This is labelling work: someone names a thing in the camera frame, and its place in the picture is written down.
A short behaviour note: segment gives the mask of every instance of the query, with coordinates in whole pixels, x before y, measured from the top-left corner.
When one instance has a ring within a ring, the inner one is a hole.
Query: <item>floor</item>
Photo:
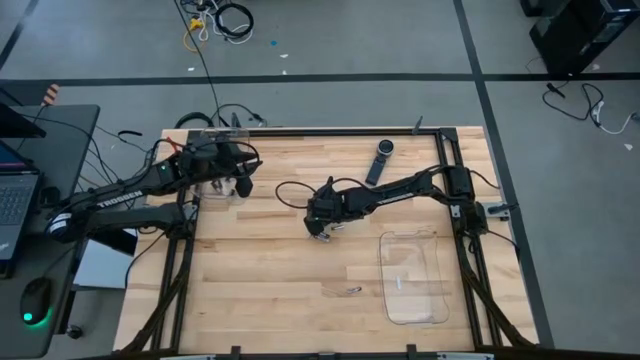
[[[543,78],[483,81],[482,74],[545,72],[528,37],[535,19],[518,0],[238,2],[256,18],[254,37],[239,46],[214,37],[203,48],[220,103],[240,102],[271,126],[413,125],[420,116],[423,125],[486,126],[496,161],[506,155],[555,346],[640,353],[632,202],[640,197],[640,124],[610,136],[546,107]],[[23,17],[25,9],[32,14]],[[469,61],[460,10],[479,67]],[[100,126],[140,131],[144,147],[185,113],[215,109],[171,0],[0,0],[0,47],[17,24],[24,27],[10,54],[0,54],[0,79],[19,80],[5,88],[20,100],[39,103],[43,89],[59,83],[56,104],[98,104]],[[640,21],[586,72],[638,79],[638,39]],[[605,93],[602,118],[612,129],[640,110],[640,81],[621,79],[592,82]],[[485,87],[488,98],[479,96]],[[567,99],[554,104],[585,111],[580,82],[563,92]],[[135,152],[95,137],[121,176],[140,166]],[[84,174],[101,181],[92,169]],[[111,350],[122,296],[81,294],[72,322],[86,336],[55,338],[46,358]]]

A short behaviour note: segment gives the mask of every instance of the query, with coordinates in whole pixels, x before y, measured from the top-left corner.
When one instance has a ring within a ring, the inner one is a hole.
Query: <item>black floor stripe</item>
[[[13,50],[13,47],[16,46],[16,43],[18,42],[18,39],[22,34],[22,30],[24,30],[24,27],[27,21],[29,20],[29,17],[31,17],[31,14],[33,14],[33,11],[36,8],[36,5],[38,5],[38,1],[39,0],[29,1],[27,8],[24,10],[24,14],[22,14],[22,18],[20,18],[18,25],[16,25],[15,29],[13,29],[13,32],[11,33],[11,37],[9,37],[9,40],[7,41],[4,48],[2,49],[2,52],[0,53],[0,70],[2,70],[2,67],[7,62],[7,59],[9,59],[9,55],[11,55],[11,51]]]
[[[502,147],[502,140],[500,139],[500,133],[498,132],[495,114],[491,107],[491,100],[489,98],[489,92],[487,91],[487,85],[482,76],[478,53],[476,52],[476,47],[473,43],[464,6],[462,4],[462,0],[454,0],[453,2],[458,15],[458,21],[460,22],[460,30],[462,31],[464,45],[467,49],[467,55],[469,56],[476,89],[478,90],[478,97],[482,106],[487,133],[489,135],[491,148],[498,168],[498,174],[500,175],[505,200],[510,204],[514,204],[517,203],[518,199],[513,186],[513,180],[511,179],[511,173],[509,172],[507,157],[505,155],[504,148]],[[527,295],[529,297],[529,303],[531,304],[538,338],[544,347],[553,348],[554,345],[553,338],[551,337],[551,328],[549,326],[549,320],[542,301],[540,284],[538,283],[538,278],[536,276],[536,270],[531,256],[531,249],[524,229],[524,222],[519,211],[512,213],[511,226],[513,228],[515,240],[518,242],[518,246],[520,247],[520,265],[522,267],[523,276],[526,279],[525,286],[527,288]]]
[[[529,82],[529,81],[609,81],[640,80],[640,73],[588,73],[574,77],[550,74],[437,74],[437,73],[388,73],[388,74],[317,74],[317,75],[250,75],[250,76],[214,76],[214,84],[289,84],[289,83],[325,83],[325,82],[372,82],[372,81],[453,81],[475,82]],[[10,80],[0,79],[0,86],[60,86],[99,87],[99,86],[145,86],[145,85],[206,85],[205,76],[194,77],[146,77],[146,78],[105,78],[105,79],[44,79]]]

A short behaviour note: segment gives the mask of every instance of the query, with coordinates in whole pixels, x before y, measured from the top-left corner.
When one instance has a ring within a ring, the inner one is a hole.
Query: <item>cable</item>
[[[251,39],[251,37],[253,37],[253,26],[254,26],[254,20],[253,20],[253,15],[251,14],[251,12],[249,11],[249,9],[247,9],[246,7],[239,5],[239,4],[234,4],[234,3],[227,3],[225,5],[222,5],[220,7],[218,7],[218,4],[216,4],[216,2],[213,2],[213,6],[216,8],[216,13],[215,15],[211,15],[209,13],[209,9],[207,9],[206,11],[204,11],[204,18],[201,18],[203,20],[203,24],[204,24],[204,29],[206,31],[207,28],[207,17],[210,17],[213,23],[213,33],[219,36],[224,36],[225,41],[228,41],[229,43],[233,44],[233,45],[241,45],[246,43],[247,41],[249,41],[249,39]],[[225,12],[227,9],[236,9],[238,11],[240,11],[241,13],[243,13],[244,15],[247,16],[247,19],[249,20],[248,24],[242,24],[240,26],[237,26],[235,29],[233,30],[229,30],[226,26],[224,26],[224,20],[222,19],[222,13]],[[243,40],[241,41],[234,41],[233,39],[241,39],[243,38]]]
[[[204,122],[207,123],[207,128],[213,127],[213,116],[210,118],[209,116],[201,113],[201,112],[190,112],[187,115],[183,116],[180,118],[180,120],[178,120],[178,122],[176,123],[176,125],[173,127],[174,129],[180,129],[182,128],[182,126],[186,123],[188,123],[191,120],[202,120]]]
[[[96,129],[98,129],[98,130],[102,131],[103,133],[105,133],[105,134],[107,134],[107,135],[109,135],[109,136],[111,136],[111,137],[114,137],[114,138],[116,138],[116,139],[120,140],[121,142],[123,142],[123,143],[125,143],[125,144],[127,144],[127,145],[129,145],[129,146],[133,146],[133,147],[135,147],[136,149],[138,149],[138,150],[140,150],[140,151],[142,151],[142,152],[144,152],[144,153],[146,153],[146,152],[147,152],[147,151],[146,151],[145,149],[143,149],[140,145],[138,145],[138,144],[134,144],[134,143],[131,143],[131,142],[129,142],[129,141],[127,141],[127,140],[123,139],[120,135],[116,135],[116,134],[114,134],[114,133],[112,133],[112,132],[110,132],[110,131],[108,131],[108,130],[105,130],[104,128],[101,128],[101,127],[100,127],[100,126],[98,126],[98,125],[96,125]]]
[[[560,109],[557,106],[551,105],[549,103],[549,101],[547,100],[547,96],[551,93],[556,93],[556,95],[560,95],[562,96],[561,92],[559,91],[560,89],[562,89],[563,87],[567,86],[569,84],[569,80],[565,81],[564,84],[554,87],[553,85],[551,85],[551,83],[547,84],[547,87],[549,87],[549,90],[547,90],[544,94],[542,94],[542,101],[545,103],[545,105],[547,105],[548,107],[552,108],[553,110],[556,110],[562,114],[564,114],[565,116],[568,116],[572,119],[575,120],[579,120],[579,121],[585,121],[589,118],[591,118],[591,120],[596,124],[596,126],[598,126],[595,116],[593,114],[593,110],[598,106],[598,104],[600,102],[602,102],[604,100],[604,94],[602,93],[602,91],[600,89],[598,89],[596,86],[589,84],[589,83],[584,83],[582,85],[580,85],[580,89],[582,90],[582,94],[584,95],[584,97],[587,99],[587,103],[589,104],[589,108],[587,109],[587,112],[584,116],[577,116],[574,114],[571,114],[565,110]],[[592,88],[594,89],[598,95],[600,96],[600,98],[593,102],[591,100],[591,97],[589,96],[589,92],[587,91],[587,88]]]
[[[497,232],[495,232],[495,231],[491,231],[491,230],[488,230],[488,229],[487,229],[487,233],[488,233],[488,234],[495,235],[495,236],[499,237],[499,238],[500,238],[500,239],[502,239],[502,240],[505,240],[505,241],[510,242],[510,243],[511,243],[511,245],[513,245],[513,247],[515,248],[515,250],[516,250],[516,254],[520,254],[520,247],[518,246],[518,244],[516,244],[516,242],[515,242],[515,241],[513,241],[513,240],[509,239],[508,237],[506,237],[506,236],[504,236],[504,235],[500,235],[500,234],[498,234]],[[465,234],[465,235],[466,235],[466,236],[471,240],[471,242],[469,242],[469,246],[467,247],[467,250],[468,250],[470,253],[475,254],[475,252],[476,252],[476,251],[475,251],[475,241],[476,241],[476,240],[475,240],[471,235],[469,235],[468,233],[464,233],[464,234]]]
[[[142,252],[138,255],[136,255],[136,257],[133,258],[133,260],[131,260],[131,263],[129,264],[129,266],[127,267],[127,272],[124,275],[124,288],[128,288],[129,287],[129,272],[131,271],[131,268],[133,267],[133,264],[135,264],[135,262],[142,256],[144,255],[147,251],[149,251],[149,249],[151,249],[153,247],[153,245],[155,245],[158,240],[160,240],[160,238],[162,238],[164,236],[164,234],[166,233],[166,231],[163,231],[162,233],[160,233],[160,235],[158,235],[158,237],[153,240],[153,242],[147,246],[146,249],[142,250]]]
[[[104,182],[106,182],[107,184],[113,184],[113,182],[109,181],[106,177],[104,177],[104,175],[102,175],[102,173],[98,170],[98,168],[95,165],[93,165],[86,159],[84,160],[84,163],[91,166],[93,170],[95,170],[96,173],[98,173],[98,175],[102,178],[102,180],[104,180]]]
[[[620,128],[620,130],[618,130],[618,131],[607,130],[602,125],[602,122],[600,121],[600,112],[602,111],[602,107],[603,106],[604,106],[604,101],[599,102],[598,103],[598,107],[593,110],[593,115],[595,116],[596,126],[599,127],[602,131],[606,132],[609,135],[620,135],[620,134],[622,134],[624,132],[624,130],[627,128],[627,125],[629,125],[629,122],[631,121],[631,119],[633,119],[633,118],[635,118],[637,116],[637,114],[635,112],[629,114],[629,116],[627,116],[627,120],[625,120],[624,124],[622,125],[622,128]]]
[[[191,46],[189,46],[189,44],[187,44],[187,36],[189,36],[191,34],[192,31],[196,31],[197,29],[203,29],[204,28],[204,24],[202,23],[202,21],[200,19],[191,19],[191,25],[189,25],[189,30],[185,31],[184,35],[182,36],[182,45],[184,45],[184,47],[189,50],[192,53],[197,53],[198,49],[197,48],[192,48]],[[201,46],[205,46],[206,43],[204,41],[201,40],[200,42]]]
[[[116,180],[118,180],[118,174],[115,173],[115,171],[113,171],[113,169],[111,169],[109,167],[109,165],[107,165],[104,161],[102,161],[102,157],[100,157],[100,155],[96,154],[95,152],[93,152],[91,149],[87,149],[87,152],[92,154],[93,156],[95,156],[96,158],[98,158],[98,162],[100,163],[100,167],[102,167],[102,171],[104,171],[105,176],[107,177],[107,184],[113,184],[113,179],[111,178],[111,176],[109,175],[109,172],[107,171],[107,168],[109,170],[111,170],[111,173],[113,173],[113,175],[116,177]]]
[[[189,37],[191,38],[191,41],[193,42],[193,45],[195,46],[196,51],[198,52],[198,56],[200,57],[200,61],[202,62],[202,67],[204,68],[204,72],[205,72],[205,74],[207,74],[207,80],[209,81],[209,86],[211,87],[211,92],[213,93],[213,99],[215,101],[216,112],[217,112],[218,109],[220,109],[220,104],[218,102],[218,94],[216,94],[216,89],[213,86],[213,81],[211,80],[211,75],[209,74],[209,69],[207,68],[207,63],[206,63],[206,61],[204,61],[204,56],[202,56],[202,51],[200,51],[200,48],[198,47],[198,44],[196,43],[195,39],[193,38],[193,35],[191,35],[191,31],[189,31],[189,25],[187,25],[187,21],[182,16],[182,11],[180,10],[180,5],[178,5],[178,0],[173,0],[173,3],[175,4],[176,9],[178,10],[178,15],[180,16],[180,20],[184,24],[184,28],[187,30],[187,32],[189,34]]]
[[[100,154],[100,149],[98,148],[98,144],[93,139],[93,136],[91,136],[91,134],[89,134],[86,130],[84,130],[84,129],[78,127],[78,126],[75,126],[75,125],[72,125],[72,124],[67,124],[65,122],[58,121],[58,120],[52,120],[52,119],[47,119],[47,118],[43,118],[43,117],[36,117],[36,116],[33,116],[33,115],[26,115],[26,114],[21,114],[21,113],[18,113],[18,114],[22,115],[24,117],[28,117],[28,118],[33,118],[33,119],[37,118],[37,119],[39,119],[41,121],[47,121],[47,122],[51,122],[51,123],[54,123],[54,124],[67,126],[67,127],[76,129],[76,130],[80,131],[81,133],[85,134],[87,136],[87,139],[89,139],[89,141],[93,144],[93,147],[96,149],[96,153],[94,153],[94,155],[98,158],[98,161],[100,162],[100,165],[103,166],[103,170],[105,171],[105,173],[107,173],[106,169],[104,169],[104,166],[106,164],[102,160],[102,155]]]
[[[267,121],[267,119],[263,118],[262,116],[260,116],[260,114],[255,113],[253,111],[251,111],[251,109],[249,109],[248,107],[242,105],[242,104],[223,104],[221,105],[218,110],[215,112],[215,114],[213,114],[213,116],[211,117],[211,119],[215,118],[216,116],[218,116],[218,126],[222,126],[221,123],[224,122],[224,124],[229,127],[229,124],[222,118],[222,116],[220,115],[220,112],[227,107],[239,107],[241,109],[243,109],[244,111],[246,111],[247,113],[249,113],[249,115],[251,116],[249,118],[249,121],[253,121],[254,119],[258,121],[259,125],[258,126],[262,126],[264,124],[265,127],[269,127],[269,122]]]
[[[533,74],[533,73],[531,72],[531,69],[529,68],[529,65],[531,65],[531,63],[532,63],[532,62],[534,62],[534,61],[536,61],[536,60],[540,60],[540,59],[542,59],[542,57],[540,57],[540,56],[536,56],[536,57],[534,57],[533,59],[529,60],[529,62],[524,66],[524,67],[527,69],[527,72],[529,72],[529,74]]]
[[[513,247],[515,247],[517,251],[520,251],[520,248],[518,247],[518,244],[516,244],[516,242],[515,242],[515,241],[513,241],[513,240],[509,239],[508,237],[506,237],[506,236],[504,236],[504,235],[500,235],[500,234],[498,234],[497,232],[495,232],[495,231],[491,231],[491,230],[487,230],[487,233],[492,234],[492,235],[495,235],[495,236],[497,236],[497,237],[499,237],[499,238],[501,238],[501,239],[503,239],[503,240],[505,240],[505,241],[510,242],[510,243],[511,243],[511,245],[513,245]]]
[[[480,174],[479,172],[477,172],[477,171],[475,171],[475,170],[469,170],[469,172],[470,172],[470,173],[472,173],[472,174],[476,174],[476,175],[478,175],[478,177],[479,177],[480,179],[482,179],[482,181],[484,181],[485,183],[487,183],[487,185],[491,186],[492,188],[497,189],[497,190],[500,190],[500,186],[492,184],[489,180],[487,180],[487,178],[486,178],[486,177],[484,177],[484,175]]]
[[[80,177],[80,179],[82,179],[82,180],[84,180],[84,181],[88,182],[88,183],[89,183],[89,185],[93,185],[93,186],[95,186],[95,187],[97,187],[97,188],[98,188],[98,187],[100,187],[100,185],[98,185],[98,184],[96,184],[95,182],[93,182],[93,181],[91,181],[91,180],[87,179],[87,178],[86,178],[86,177],[84,177],[82,174],[80,174],[80,175],[79,175],[79,177]]]
[[[36,116],[33,119],[32,124],[35,125],[36,122],[38,121],[38,117],[40,116],[40,114],[42,114],[42,111],[44,110],[44,108],[48,107],[49,105],[45,105],[45,106],[41,106],[40,110],[38,110],[38,113],[36,114]],[[18,145],[18,147],[16,148],[16,151],[20,151],[20,148],[22,147],[22,145],[24,145],[24,142],[27,140],[27,138],[22,138],[22,141],[20,141],[20,144]]]
[[[288,206],[290,208],[294,208],[294,209],[306,209],[306,206],[298,206],[298,205],[293,205],[293,204],[289,204],[287,202],[285,202],[284,200],[282,200],[282,198],[280,197],[280,193],[278,192],[278,190],[280,189],[280,187],[284,186],[284,185],[299,185],[302,187],[305,187],[309,190],[311,190],[314,194],[316,193],[316,189],[312,188],[311,186],[305,184],[305,183],[301,183],[299,181],[285,181],[283,183],[280,183],[278,186],[276,186],[276,198],[278,199],[278,201],[280,201],[282,204],[284,204],[285,206]]]

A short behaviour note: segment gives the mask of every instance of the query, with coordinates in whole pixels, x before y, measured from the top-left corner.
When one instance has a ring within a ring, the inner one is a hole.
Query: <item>clear plastic piece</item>
[[[233,142],[241,151],[253,153],[254,150],[245,144],[250,144],[249,130],[242,128],[207,128],[201,132],[201,136],[211,139]],[[229,204],[238,205],[245,201],[238,196],[235,190],[236,179],[225,177],[211,182],[199,184],[192,188],[192,193],[202,199],[223,200]]]
[[[387,317],[397,325],[449,319],[434,231],[387,232],[380,237],[380,279]]]

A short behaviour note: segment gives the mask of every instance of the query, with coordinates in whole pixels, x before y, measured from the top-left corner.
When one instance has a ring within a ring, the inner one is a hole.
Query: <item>clear plastic container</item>
[[[387,232],[380,237],[380,279],[387,317],[397,325],[449,319],[433,231]]]

